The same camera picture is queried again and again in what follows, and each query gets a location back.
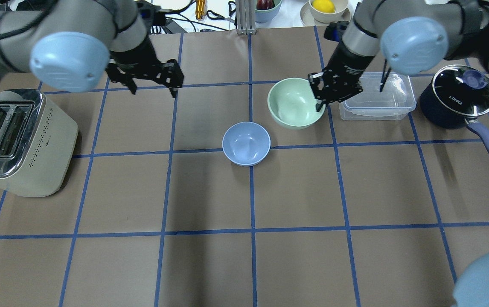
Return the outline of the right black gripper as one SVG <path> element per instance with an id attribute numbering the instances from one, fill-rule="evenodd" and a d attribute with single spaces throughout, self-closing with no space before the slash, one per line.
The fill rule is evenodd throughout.
<path id="1" fill-rule="evenodd" d="M 323 113 L 325 105 L 340 103 L 361 93 L 360 77 L 373 59 L 373 56 L 352 52 L 340 41 L 328 64 L 320 72 L 308 74 L 308 81 L 317 99 L 315 111 Z"/>

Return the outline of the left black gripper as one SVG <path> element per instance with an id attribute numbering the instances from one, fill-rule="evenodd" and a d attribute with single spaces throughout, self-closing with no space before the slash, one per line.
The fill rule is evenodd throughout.
<path id="1" fill-rule="evenodd" d="M 136 47 L 127 51 L 110 51 L 113 60 L 106 66 L 111 82 L 122 84 L 135 95 L 135 79 L 153 81 L 169 89 L 172 98 L 178 97 L 183 86 L 184 74 L 176 59 L 161 62 L 157 58 L 153 43 L 145 36 Z"/>

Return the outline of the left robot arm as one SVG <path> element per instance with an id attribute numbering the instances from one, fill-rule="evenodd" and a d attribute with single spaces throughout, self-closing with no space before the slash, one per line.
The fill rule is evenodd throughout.
<path id="1" fill-rule="evenodd" d="M 172 97 L 184 82 L 177 60 L 157 58 L 137 0 L 50 0 L 42 11 L 0 11 L 0 82 L 18 72 L 69 93 L 94 89 L 104 73 L 132 93 L 135 79 Z"/>

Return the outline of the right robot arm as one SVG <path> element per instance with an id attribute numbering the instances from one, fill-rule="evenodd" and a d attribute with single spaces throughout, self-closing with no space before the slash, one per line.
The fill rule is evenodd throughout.
<path id="1" fill-rule="evenodd" d="M 362 92 L 359 78 L 381 52 L 384 77 L 390 71 L 414 75 L 441 60 L 472 56 L 489 73 L 489 1 L 364 0 L 350 23 L 326 29 L 328 40 L 338 42 L 321 72 L 308 80 L 318 103 L 317 112 L 331 103 L 343 102 Z M 443 128 L 467 127 L 483 141 L 489 153 L 489 133 L 478 117 L 489 112 L 479 98 L 488 82 L 463 65 L 449 65 L 437 72 L 421 95 L 424 115 Z"/>

